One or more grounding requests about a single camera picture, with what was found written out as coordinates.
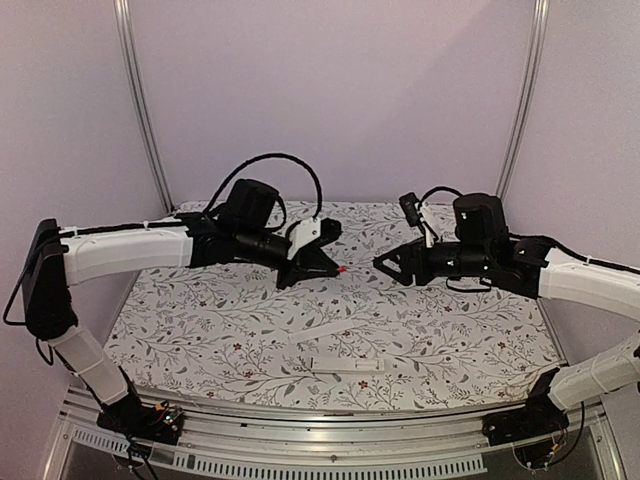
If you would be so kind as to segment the white remote battery cover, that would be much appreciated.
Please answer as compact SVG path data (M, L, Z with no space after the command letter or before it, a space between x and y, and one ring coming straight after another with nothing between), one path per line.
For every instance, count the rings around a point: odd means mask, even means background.
M288 339L290 343L298 344L350 330L353 327L354 324L351 320L341 320L291 333L288 335Z

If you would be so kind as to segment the white remote control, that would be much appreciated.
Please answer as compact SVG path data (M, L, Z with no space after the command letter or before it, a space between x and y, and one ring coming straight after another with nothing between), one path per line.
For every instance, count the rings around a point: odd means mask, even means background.
M382 359L315 357L310 370L316 373L382 373Z

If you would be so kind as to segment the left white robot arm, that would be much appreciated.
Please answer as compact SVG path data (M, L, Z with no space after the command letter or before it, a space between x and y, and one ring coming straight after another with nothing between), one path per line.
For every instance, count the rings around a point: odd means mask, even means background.
M70 289L85 281L150 268L199 268L253 263L276 271L276 286L338 276L340 268L324 246L341 233L337 220L314 215L278 235L268 220L279 192L262 182L240 179L228 199L201 212L155 222L78 230L56 220L39 223L12 295L23 300L25 327L46 343L46 362L59 358L80 378L101 409L100 427L127 438L176 443L183 412L162 402L142 403L126 372L80 327Z

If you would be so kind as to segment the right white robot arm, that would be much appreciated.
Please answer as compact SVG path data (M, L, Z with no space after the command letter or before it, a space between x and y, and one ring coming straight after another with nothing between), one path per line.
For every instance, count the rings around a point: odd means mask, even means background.
M437 232L425 198L408 193L399 203L422 236L376 257L373 265L401 285L476 278L483 288L639 318L638 269L578 254L547 236L510 233L497 196L456 195L453 242ZM573 406L638 381L639 337L633 335L574 366L542 373L522 407L485 416L482 432L492 445L549 434L568 426L566 412Z

